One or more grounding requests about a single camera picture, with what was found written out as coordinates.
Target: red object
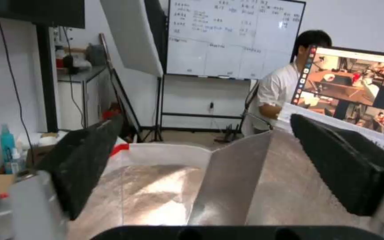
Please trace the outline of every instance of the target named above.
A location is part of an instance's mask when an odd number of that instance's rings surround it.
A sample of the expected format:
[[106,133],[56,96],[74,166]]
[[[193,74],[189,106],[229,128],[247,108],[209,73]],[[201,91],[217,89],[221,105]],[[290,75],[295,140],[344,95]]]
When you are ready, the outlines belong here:
[[129,150],[129,144],[119,144],[115,146],[110,154],[110,157],[117,154],[118,152],[122,150]]
[[359,73],[354,73],[353,74],[353,83],[356,83],[358,80],[359,80],[359,78],[361,77],[361,74],[359,74]]
[[8,198],[9,195],[7,193],[1,193],[0,194],[0,199]]
[[56,59],[56,67],[63,68],[63,59]]

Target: laptop screen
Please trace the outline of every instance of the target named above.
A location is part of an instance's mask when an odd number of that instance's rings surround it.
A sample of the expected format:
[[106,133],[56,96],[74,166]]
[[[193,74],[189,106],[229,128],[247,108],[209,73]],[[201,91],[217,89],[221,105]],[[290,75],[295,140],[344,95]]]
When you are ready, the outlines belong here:
[[311,47],[291,103],[384,134],[384,54]]

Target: black hair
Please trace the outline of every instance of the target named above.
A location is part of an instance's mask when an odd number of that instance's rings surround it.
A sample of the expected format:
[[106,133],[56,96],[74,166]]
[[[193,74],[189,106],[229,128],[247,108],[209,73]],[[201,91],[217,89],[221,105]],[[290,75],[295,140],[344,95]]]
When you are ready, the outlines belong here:
[[294,43],[294,56],[299,53],[299,47],[308,48],[311,45],[331,47],[333,44],[331,37],[323,30],[309,30],[302,32]]

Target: man's arm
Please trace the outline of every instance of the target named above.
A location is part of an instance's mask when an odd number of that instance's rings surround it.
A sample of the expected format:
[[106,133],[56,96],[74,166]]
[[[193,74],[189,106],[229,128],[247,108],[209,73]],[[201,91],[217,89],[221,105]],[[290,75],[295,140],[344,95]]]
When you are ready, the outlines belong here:
[[264,103],[259,107],[259,112],[261,115],[271,118],[278,119],[278,114],[281,112],[282,108],[278,105],[272,106],[267,103]]
[[281,107],[277,105],[281,90],[279,77],[270,75],[259,82],[259,112],[262,116],[277,119]]

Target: power outlet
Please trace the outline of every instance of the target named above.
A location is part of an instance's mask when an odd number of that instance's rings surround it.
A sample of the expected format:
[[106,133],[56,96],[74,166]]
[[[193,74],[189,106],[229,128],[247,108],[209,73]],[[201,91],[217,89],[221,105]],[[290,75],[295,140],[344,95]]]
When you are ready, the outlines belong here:
[[214,112],[214,102],[211,102],[210,105],[208,106],[208,112],[213,113]]

